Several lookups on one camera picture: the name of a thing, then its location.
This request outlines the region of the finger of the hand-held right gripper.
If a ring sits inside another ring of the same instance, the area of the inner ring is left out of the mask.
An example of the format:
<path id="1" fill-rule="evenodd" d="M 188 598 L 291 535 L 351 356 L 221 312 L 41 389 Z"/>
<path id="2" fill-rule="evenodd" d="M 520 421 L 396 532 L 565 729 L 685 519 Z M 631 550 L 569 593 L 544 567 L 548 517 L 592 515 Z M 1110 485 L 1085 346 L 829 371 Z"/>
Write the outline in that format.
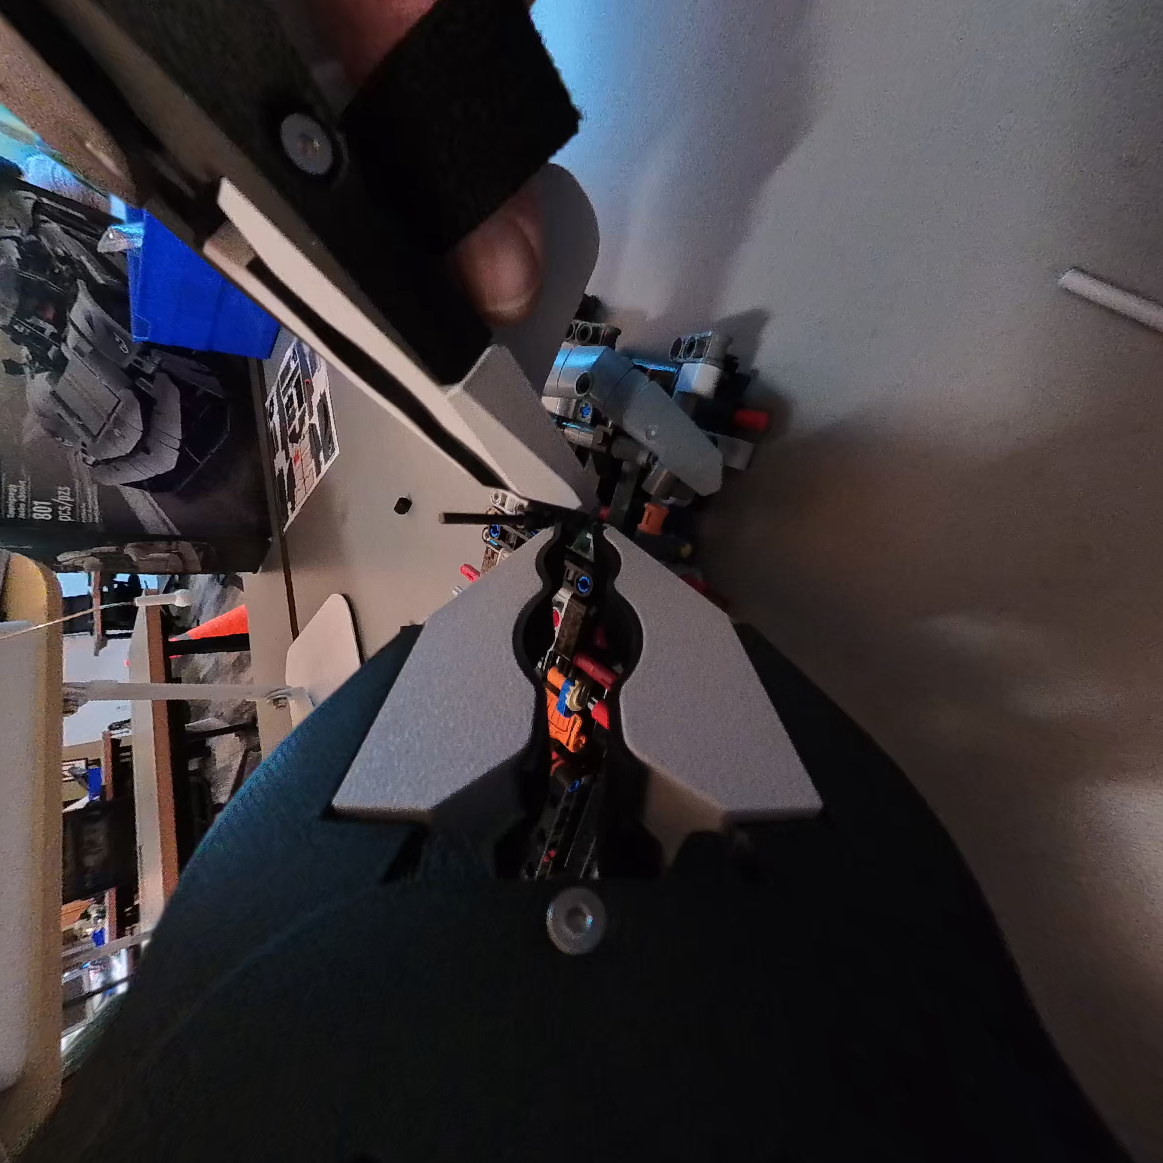
<path id="1" fill-rule="evenodd" d="M 541 202 L 547 259 L 541 294 L 523 321 L 484 339 L 466 335 L 475 362 L 457 382 L 441 382 L 423 366 L 386 309 L 372 305 L 354 277 L 279 197 L 264 205 L 221 179 L 216 205 L 225 222 L 238 223 L 245 231 L 257 231 L 259 222 L 277 227 L 444 385 L 450 409 L 504 479 L 500 488 L 490 489 L 574 510 L 584 506 L 584 468 L 545 411 L 541 391 L 584 294 L 584 190 L 573 176 L 537 176 L 533 183 Z"/>
<path id="2" fill-rule="evenodd" d="M 245 231 L 223 222 L 203 243 L 202 255 L 471 479 L 502 485 L 497 465 L 448 406 L 444 385 L 277 227 L 259 222 L 257 231 Z"/>

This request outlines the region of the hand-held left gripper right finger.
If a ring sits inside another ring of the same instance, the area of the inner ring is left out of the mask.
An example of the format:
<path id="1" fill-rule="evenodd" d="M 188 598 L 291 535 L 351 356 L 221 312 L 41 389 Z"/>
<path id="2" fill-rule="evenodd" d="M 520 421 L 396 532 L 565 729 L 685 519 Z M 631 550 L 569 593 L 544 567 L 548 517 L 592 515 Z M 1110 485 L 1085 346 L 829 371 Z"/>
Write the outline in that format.
<path id="1" fill-rule="evenodd" d="M 626 535 L 602 533 L 631 647 L 612 722 L 606 874 L 660 874 L 696 835 L 814 820 L 822 798 L 732 619 Z"/>

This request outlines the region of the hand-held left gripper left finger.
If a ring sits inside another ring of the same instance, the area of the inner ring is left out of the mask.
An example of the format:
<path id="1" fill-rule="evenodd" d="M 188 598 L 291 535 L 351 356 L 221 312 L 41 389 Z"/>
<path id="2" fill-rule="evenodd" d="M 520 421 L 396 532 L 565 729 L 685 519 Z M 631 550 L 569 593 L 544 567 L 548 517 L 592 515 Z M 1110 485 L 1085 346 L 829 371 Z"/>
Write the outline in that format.
<path id="1" fill-rule="evenodd" d="M 547 598 L 545 529 L 415 629 L 338 791 L 336 824 L 414 830 L 520 878 L 544 801 L 545 705 L 523 644 Z"/>

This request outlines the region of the partly built lego car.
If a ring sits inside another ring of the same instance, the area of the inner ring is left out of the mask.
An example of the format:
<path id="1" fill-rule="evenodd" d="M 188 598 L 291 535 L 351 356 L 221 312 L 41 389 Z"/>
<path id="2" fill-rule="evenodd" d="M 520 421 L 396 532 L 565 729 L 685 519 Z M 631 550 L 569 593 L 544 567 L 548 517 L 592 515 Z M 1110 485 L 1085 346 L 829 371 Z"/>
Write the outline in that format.
<path id="1" fill-rule="evenodd" d="M 732 338 L 717 330 L 675 338 L 669 359 L 626 355 L 619 331 L 579 313 L 543 385 L 543 406 L 580 464 L 595 472 L 598 524 L 566 536 L 547 553 L 552 596 L 530 616 L 523 634 L 533 676 L 544 697 L 547 759 L 544 801 L 530 832 L 520 882 L 646 879 L 659 874 L 606 874 L 602 839 L 608 777 L 617 766 L 617 687 L 631 647 L 626 614 L 610 603 L 612 560 L 602 533 L 626 535 L 649 557 L 700 593 L 691 575 L 688 511 L 749 461 L 768 417 L 746 418 L 736 400 L 738 360 Z M 534 501 L 501 490 L 487 514 L 515 514 Z M 480 567 L 461 568 L 462 586 L 522 549 L 533 535 L 483 526 Z"/>

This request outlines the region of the lego sticker sheet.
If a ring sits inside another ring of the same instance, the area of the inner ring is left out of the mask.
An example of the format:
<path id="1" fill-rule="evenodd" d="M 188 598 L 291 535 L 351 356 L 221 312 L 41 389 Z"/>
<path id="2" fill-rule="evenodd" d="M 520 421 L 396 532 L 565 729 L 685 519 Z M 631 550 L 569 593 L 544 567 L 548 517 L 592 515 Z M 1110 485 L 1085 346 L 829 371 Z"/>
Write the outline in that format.
<path id="1" fill-rule="evenodd" d="M 286 334 L 263 367 L 263 409 L 282 532 L 339 457 L 328 371 L 313 348 Z"/>

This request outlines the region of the black lego set box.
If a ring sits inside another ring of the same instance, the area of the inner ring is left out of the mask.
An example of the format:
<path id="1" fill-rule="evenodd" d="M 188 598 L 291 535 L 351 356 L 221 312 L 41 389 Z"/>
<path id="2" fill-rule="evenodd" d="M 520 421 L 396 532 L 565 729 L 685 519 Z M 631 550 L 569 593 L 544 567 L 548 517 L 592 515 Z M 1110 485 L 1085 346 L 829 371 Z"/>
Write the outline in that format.
<path id="1" fill-rule="evenodd" d="M 1 547 L 58 572 L 256 572 L 257 362 L 138 339 L 117 225 L 3 161 Z"/>

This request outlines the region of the person's right hand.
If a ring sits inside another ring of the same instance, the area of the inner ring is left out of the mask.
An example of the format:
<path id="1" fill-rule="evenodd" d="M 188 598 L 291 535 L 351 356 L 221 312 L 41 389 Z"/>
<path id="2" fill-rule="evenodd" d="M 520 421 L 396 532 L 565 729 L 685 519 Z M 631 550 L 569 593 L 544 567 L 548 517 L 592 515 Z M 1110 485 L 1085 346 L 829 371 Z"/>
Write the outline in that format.
<path id="1" fill-rule="evenodd" d="M 476 313 L 493 327 L 527 317 L 543 285 L 543 212 L 534 183 L 508 198 L 451 251 Z"/>

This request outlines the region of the blue parts bin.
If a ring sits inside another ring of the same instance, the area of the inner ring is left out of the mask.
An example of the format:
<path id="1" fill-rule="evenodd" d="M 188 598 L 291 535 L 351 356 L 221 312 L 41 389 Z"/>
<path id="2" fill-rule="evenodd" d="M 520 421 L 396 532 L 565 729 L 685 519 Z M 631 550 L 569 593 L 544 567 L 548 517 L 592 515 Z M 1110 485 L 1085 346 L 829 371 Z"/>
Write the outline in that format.
<path id="1" fill-rule="evenodd" d="M 3 193 L 33 194 L 51 209 L 112 229 L 126 248 L 93 249 L 120 272 L 137 341 L 205 355 L 267 359 L 279 326 L 152 215 L 83 182 L 55 159 L 3 158 Z"/>

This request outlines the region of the small white tube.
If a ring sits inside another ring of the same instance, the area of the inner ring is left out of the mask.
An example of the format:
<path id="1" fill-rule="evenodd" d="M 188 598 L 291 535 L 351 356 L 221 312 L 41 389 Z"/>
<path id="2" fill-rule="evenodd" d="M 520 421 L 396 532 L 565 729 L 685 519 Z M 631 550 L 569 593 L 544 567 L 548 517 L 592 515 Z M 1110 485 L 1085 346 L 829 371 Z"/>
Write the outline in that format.
<path id="1" fill-rule="evenodd" d="M 1062 291 L 1135 326 L 1161 334 L 1160 301 L 1142 297 L 1121 285 L 1105 281 L 1089 272 L 1071 267 L 1056 279 Z"/>

